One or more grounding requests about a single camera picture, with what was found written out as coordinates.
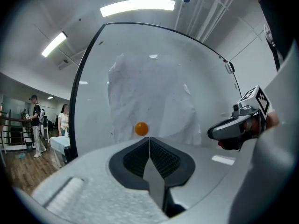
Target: railing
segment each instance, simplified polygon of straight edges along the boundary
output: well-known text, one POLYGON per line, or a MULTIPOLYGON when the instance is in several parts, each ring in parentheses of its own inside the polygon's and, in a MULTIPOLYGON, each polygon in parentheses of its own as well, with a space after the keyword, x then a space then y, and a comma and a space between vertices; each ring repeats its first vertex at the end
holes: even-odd
POLYGON ((2 126, 3 128, 2 128, 2 131, 0 132, 0 134, 3 139, 0 139, 0 140, 4 140, 4 143, 2 145, 5 150, 9 151, 9 150, 24 149, 23 144, 28 143, 28 142, 26 142, 26 139, 30 139, 30 142, 32 142, 32 145, 33 145, 33 141, 32 141, 33 133, 32 133, 32 127, 30 125, 30 122, 31 121, 29 121, 29 120, 12 118, 11 110, 9 110, 8 117, 7 117, 7 113, 1 112, 0 126, 2 126), (20 123, 22 123, 22 126, 11 125, 12 121, 20 122, 20 123), (20 128, 21 131, 14 131, 14 130, 12 130, 12 128, 20 128), (20 134, 20 136, 12 136, 12 133, 18 133, 18 134, 20 134))

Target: orange ball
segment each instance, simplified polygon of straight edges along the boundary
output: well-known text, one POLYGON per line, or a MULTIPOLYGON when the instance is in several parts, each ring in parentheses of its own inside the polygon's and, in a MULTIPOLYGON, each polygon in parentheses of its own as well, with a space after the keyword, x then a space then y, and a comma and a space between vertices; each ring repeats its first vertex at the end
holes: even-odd
POLYGON ((149 131, 148 125, 146 123, 140 122, 135 126, 136 134, 140 136, 145 136, 149 131))

